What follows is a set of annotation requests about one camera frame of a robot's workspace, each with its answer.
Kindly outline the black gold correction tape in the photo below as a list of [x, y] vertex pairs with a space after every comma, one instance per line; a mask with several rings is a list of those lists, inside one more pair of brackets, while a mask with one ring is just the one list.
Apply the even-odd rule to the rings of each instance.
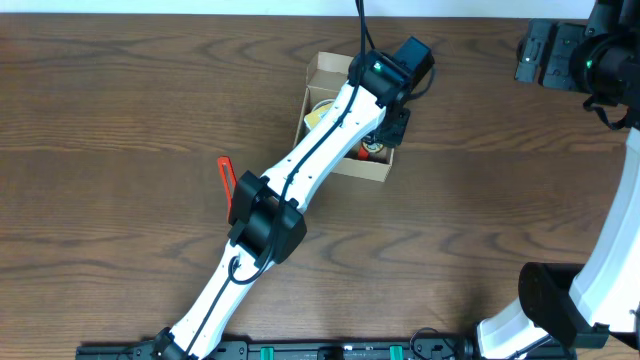
[[385, 146], [381, 143], [377, 143], [377, 142], [368, 143], [365, 141], [361, 142], [361, 147], [367, 153], [379, 153], [385, 148]]

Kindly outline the white tape roll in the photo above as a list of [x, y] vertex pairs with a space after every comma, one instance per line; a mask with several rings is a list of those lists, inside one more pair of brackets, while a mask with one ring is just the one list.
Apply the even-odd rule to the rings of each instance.
[[325, 99], [323, 101], [320, 101], [312, 108], [311, 113], [322, 118], [332, 108], [333, 104], [334, 99]]

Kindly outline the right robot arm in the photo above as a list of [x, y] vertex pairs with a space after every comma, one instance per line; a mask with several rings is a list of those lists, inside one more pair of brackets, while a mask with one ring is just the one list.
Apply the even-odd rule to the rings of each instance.
[[495, 126], [485, 161], [464, 180], [468, 206], [487, 231], [467, 247], [482, 279], [503, 277], [501, 298], [477, 336], [488, 358], [519, 356], [560, 336], [566, 316], [639, 338], [639, 131], [608, 135], [579, 115], [573, 95], [508, 85], [492, 75], [482, 89]]

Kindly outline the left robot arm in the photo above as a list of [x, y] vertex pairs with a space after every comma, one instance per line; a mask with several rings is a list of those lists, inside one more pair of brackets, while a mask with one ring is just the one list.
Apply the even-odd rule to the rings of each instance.
[[154, 359], [203, 359], [253, 283], [284, 262], [303, 240], [304, 213], [322, 182], [357, 144], [395, 148], [410, 116], [406, 103], [435, 64], [431, 49], [409, 38], [394, 54], [362, 50], [320, 122], [281, 161], [245, 172], [231, 198], [223, 257], [187, 314], [159, 333]]

